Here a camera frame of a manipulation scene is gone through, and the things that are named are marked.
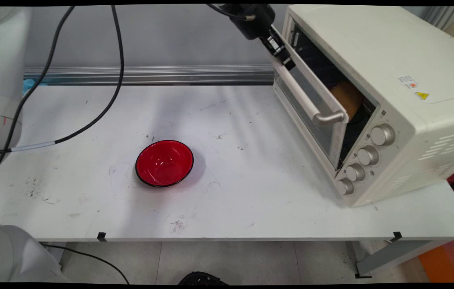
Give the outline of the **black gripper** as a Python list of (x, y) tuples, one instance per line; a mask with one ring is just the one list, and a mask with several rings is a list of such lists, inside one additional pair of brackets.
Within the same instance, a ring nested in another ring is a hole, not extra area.
[(274, 9), (269, 4), (223, 4), (222, 11), (245, 16), (244, 19), (229, 18), (248, 40), (259, 38), (270, 55), (279, 64), (291, 71), (295, 62), (291, 58), (288, 43), (273, 26), (276, 18)]

